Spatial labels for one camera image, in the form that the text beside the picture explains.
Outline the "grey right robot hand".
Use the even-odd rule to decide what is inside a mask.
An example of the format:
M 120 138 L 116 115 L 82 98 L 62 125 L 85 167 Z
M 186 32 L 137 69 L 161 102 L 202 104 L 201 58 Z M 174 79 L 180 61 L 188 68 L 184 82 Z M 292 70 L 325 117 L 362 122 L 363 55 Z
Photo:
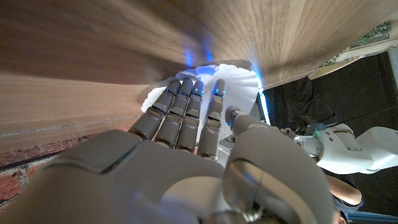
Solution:
M 217 80 L 174 80 L 126 132 L 49 161 L 2 223 L 332 223 L 315 161 L 276 127 L 230 106 Z

